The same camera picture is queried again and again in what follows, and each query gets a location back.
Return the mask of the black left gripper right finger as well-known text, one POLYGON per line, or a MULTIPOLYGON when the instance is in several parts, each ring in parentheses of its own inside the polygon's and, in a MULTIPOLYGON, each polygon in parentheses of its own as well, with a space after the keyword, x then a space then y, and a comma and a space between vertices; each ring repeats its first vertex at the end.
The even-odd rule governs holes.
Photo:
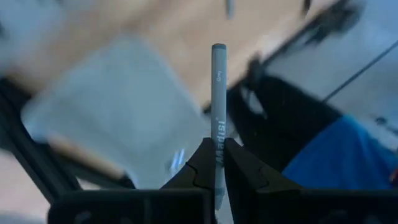
POLYGON ((225 177, 235 223, 303 223, 299 184, 260 161, 234 139, 224 142, 225 177))

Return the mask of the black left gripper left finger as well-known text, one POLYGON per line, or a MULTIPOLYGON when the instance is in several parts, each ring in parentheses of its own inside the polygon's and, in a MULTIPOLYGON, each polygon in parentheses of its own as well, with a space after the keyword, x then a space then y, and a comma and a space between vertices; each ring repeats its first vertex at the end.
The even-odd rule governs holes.
POLYGON ((201 188, 214 190, 215 163, 215 145, 211 138, 203 138, 192 157, 162 188, 201 188))

